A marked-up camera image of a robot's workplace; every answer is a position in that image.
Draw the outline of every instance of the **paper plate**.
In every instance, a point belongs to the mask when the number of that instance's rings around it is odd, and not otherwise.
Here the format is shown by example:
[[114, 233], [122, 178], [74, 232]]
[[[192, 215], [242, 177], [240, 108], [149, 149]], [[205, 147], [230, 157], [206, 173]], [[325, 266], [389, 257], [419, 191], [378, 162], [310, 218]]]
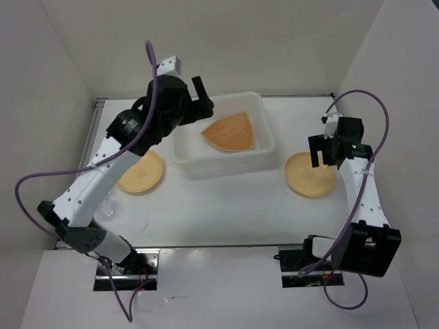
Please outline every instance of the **paper plate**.
[[335, 184], [334, 171], [323, 164], [321, 156], [319, 163], [320, 167], [313, 168], [309, 153], [294, 154], [285, 165], [285, 177], [289, 186], [307, 197], [321, 197], [330, 192]]
[[117, 182], [117, 187], [129, 193], [145, 192], [158, 183], [162, 174], [162, 158], [156, 152], [149, 150], [124, 173]]

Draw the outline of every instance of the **white enclosure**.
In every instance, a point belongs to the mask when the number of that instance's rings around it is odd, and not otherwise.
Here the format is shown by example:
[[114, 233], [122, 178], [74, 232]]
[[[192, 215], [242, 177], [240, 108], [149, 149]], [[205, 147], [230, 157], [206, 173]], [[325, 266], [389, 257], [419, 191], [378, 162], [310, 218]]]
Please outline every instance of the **white enclosure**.
[[[150, 39], [158, 59], [180, 56], [182, 78], [201, 75], [210, 95], [362, 88], [382, 98], [391, 127], [376, 182], [403, 235], [397, 266], [418, 325], [437, 328], [439, 10], [432, 0], [5, 0], [0, 28], [2, 327], [20, 326], [39, 258], [53, 249], [16, 205], [15, 182], [78, 166], [96, 99], [144, 93]], [[350, 95], [339, 110], [361, 117], [365, 142], [378, 143], [383, 114], [373, 100]], [[35, 215], [40, 200], [72, 179], [24, 183], [25, 204]]]

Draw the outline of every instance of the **white table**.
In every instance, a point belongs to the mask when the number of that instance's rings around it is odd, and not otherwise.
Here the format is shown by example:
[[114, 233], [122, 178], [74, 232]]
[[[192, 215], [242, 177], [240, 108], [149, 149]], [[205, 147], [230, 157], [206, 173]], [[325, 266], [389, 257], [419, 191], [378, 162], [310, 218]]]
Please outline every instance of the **white table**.
[[[277, 142], [271, 170], [264, 172], [190, 180], [169, 158], [165, 138], [153, 147], [165, 163], [160, 184], [142, 196], [115, 187], [111, 195], [116, 212], [101, 224], [139, 247], [301, 243], [308, 234], [336, 236], [348, 215], [342, 179], [337, 177], [329, 195], [309, 199], [288, 187], [283, 170], [290, 156], [309, 151], [308, 136], [323, 132], [320, 117], [331, 101], [264, 99]], [[92, 154], [112, 120], [132, 103], [105, 102]]]
[[[301, 243], [308, 234], [335, 236], [346, 220], [341, 179], [321, 199], [292, 192], [283, 165], [307, 151], [319, 134], [328, 97], [267, 98], [276, 134], [274, 168], [210, 180], [188, 180], [169, 159], [166, 140], [155, 150], [166, 174], [151, 193], [133, 197], [115, 189], [117, 212], [105, 224], [136, 246], [258, 245]], [[114, 116], [131, 101], [106, 101], [96, 150]], [[276, 247], [162, 249], [157, 291], [134, 303], [132, 328], [417, 328], [399, 270], [366, 280], [367, 303], [342, 311], [320, 287], [282, 289]], [[112, 292], [93, 292], [96, 262], [71, 250], [45, 252], [26, 308], [22, 329], [129, 328]], [[337, 302], [355, 304], [363, 286], [345, 273], [345, 287], [331, 287]], [[121, 292], [128, 303], [131, 292]]]

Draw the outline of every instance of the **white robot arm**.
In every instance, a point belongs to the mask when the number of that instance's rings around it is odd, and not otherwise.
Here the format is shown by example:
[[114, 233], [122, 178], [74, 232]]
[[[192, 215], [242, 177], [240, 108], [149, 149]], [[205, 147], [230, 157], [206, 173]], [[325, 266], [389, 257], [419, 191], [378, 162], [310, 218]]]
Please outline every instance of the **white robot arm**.
[[[328, 258], [335, 269], [384, 276], [401, 244], [399, 230], [390, 228], [383, 213], [375, 184], [375, 164], [366, 166], [372, 148], [361, 143], [364, 133], [361, 119], [343, 117], [340, 113], [326, 114], [322, 121], [324, 134], [311, 136], [309, 148], [313, 167], [319, 166], [318, 151], [322, 152], [325, 165], [337, 165], [344, 181], [348, 210], [352, 212], [364, 175], [368, 176], [359, 206], [350, 228], [344, 233]], [[322, 258], [333, 245], [333, 239], [310, 236], [312, 256]]]
[[131, 109], [121, 112], [107, 129], [88, 166], [92, 170], [79, 176], [55, 201], [41, 202], [39, 213], [55, 227], [58, 236], [80, 253], [95, 252], [113, 261], [125, 273], [143, 264], [143, 255], [123, 239], [93, 221], [97, 207], [120, 177], [148, 151], [159, 144], [177, 125], [186, 125], [213, 115], [200, 77], [192, 79], [198, 99], [193, 101], [187, 85], [180, 77], [180, 60], [166, 58], [157, 67], [158, 95], [154, 115], [144, 135], [128, 151], [106, 164], [96, 163], [117, 153], [131, 142], [145, 123], [152, 97], [150, 82], [147, 95], [138, 99]]

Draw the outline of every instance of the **white plastic container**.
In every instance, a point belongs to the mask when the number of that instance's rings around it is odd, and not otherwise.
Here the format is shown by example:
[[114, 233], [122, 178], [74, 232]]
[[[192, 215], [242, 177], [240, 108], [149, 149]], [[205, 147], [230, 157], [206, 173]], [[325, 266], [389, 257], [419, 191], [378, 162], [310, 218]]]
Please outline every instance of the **white plastic container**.
[[[209, 178], [264, 169], [275, 150], [273, 133], [265, 115], [262, 98], [256, 93], [211, 97], [213, 117], [177, 127], [170, 137], [171, 159], [192, 178]], [[253, 126], [250, 151], [230, 153], [207, 142], [201, 132], [212, 122], [247, 112]]]

